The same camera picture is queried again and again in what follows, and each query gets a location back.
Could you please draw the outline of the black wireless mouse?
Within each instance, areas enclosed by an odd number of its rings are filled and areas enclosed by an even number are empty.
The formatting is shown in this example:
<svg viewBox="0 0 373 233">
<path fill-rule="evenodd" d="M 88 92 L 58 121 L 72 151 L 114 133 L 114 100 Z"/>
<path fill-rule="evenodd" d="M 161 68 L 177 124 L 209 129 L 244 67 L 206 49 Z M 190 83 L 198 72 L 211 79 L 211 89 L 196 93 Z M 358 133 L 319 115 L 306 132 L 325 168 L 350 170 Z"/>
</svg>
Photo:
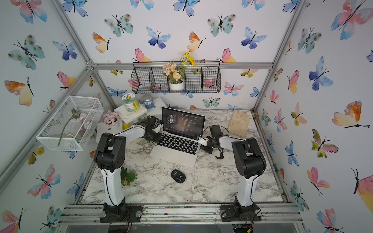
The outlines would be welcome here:
<svg viewBox="0 0 373 233">
<path fill-rule="evenodd" d="M 171 178 L 176 181 L 177 183 L 184 183 L 186 180 L 186 176 L 179 170 L 173 170 L 171 172 Z"/>
</svg>

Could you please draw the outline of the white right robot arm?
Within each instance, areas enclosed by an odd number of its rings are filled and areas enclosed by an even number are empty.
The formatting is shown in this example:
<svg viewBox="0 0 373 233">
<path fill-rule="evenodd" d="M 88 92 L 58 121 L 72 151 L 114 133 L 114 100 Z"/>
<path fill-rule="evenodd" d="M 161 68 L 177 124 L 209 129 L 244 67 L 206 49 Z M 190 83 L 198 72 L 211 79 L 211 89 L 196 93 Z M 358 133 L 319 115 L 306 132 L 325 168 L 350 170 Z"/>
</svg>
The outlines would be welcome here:
<svg viewBox="0 0 373 233">
<path fill-rule="evenodd" d="M 214 149 L 219 151 L 218 160 L 224 158 L 226 150 L 233 152 L 233 157 L 238 173 L 242 176 L 239 191 L 235 197 L 238 207 L 254 207 L 254 193 L 258 178 L 267 167 L 264 155 L 254 137 L 247 139 L 225 135 L 220 125 L 209 126 L 210 136 L 198 138 L 201 149 L 212 154 Z"/>
</svg>

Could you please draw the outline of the green plant near left arm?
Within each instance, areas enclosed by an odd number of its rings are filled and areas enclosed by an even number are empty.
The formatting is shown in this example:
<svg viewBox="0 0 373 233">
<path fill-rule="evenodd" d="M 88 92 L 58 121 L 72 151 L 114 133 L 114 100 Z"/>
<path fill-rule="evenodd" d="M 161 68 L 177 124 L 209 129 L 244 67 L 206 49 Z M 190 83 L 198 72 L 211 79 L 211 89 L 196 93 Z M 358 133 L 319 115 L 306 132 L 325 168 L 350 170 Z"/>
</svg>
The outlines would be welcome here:
<svg viewBox="0 0 373 233">
<path fill-rule="evenodd" d="M 124 187 L 132 186 L 135 180 L 138 178 L 138 174 L 133 170 L 128 170 L 122 167 L 120 170 L 120 182 Z"/>
</svg>

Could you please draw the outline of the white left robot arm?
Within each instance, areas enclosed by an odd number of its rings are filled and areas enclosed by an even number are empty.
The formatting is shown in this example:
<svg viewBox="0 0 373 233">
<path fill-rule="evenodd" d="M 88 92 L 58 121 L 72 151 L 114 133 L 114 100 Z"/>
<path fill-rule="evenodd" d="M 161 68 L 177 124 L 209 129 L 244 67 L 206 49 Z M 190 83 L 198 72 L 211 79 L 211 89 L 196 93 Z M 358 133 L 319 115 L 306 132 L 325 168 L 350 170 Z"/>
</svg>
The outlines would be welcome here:
<svg viewBox="0 0 373 233">
<path fill-rule="evenodd" d="M 119 133 L 101 135 L 94 162 L 101 170 L 104 179 L 107 205 L 119 206 L 125 199 L 121 190 L 120 172 L 125 161 L 126 146 L 138 138 L 157 144 L 162 136 L 162 125 L 162 120 L 155 116 L 148 116 Z"/>
</svg>

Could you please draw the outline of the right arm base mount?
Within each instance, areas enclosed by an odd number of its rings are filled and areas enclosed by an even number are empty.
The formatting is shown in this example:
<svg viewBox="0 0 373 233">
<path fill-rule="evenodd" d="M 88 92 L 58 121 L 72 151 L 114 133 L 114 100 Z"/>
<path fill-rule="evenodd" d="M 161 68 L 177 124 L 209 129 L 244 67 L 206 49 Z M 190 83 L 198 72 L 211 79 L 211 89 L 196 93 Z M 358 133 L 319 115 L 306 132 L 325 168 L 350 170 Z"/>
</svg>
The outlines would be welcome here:
<svg viewBox="0 0 373 233">
<path fill-rule="evenodd" d="M 255 204 L 250 206 L 241 206 L 239 202 L 234 202 L 231 205 L 220 206 L 220 217 L 223 222 L 228 221 L 262 221 L 259 216 L 259 207 Z"/>
</svg>

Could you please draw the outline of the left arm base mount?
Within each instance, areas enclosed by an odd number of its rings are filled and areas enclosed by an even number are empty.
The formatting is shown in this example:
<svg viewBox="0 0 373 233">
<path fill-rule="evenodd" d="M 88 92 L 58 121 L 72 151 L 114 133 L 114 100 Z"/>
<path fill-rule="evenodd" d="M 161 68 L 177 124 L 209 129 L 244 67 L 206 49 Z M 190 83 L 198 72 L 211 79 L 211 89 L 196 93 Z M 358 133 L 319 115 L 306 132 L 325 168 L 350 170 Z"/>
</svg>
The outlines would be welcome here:
<svg viewBox="0 0 373 233">
<path fill-rule="evenodd" d="M 143 214 L 143 206 L 127 205 L 123 200 L 118 206 L 104 203 L 104 211 L 100 217 L 100 223 L 129 222 L 138 223 Z"/>
</svg>

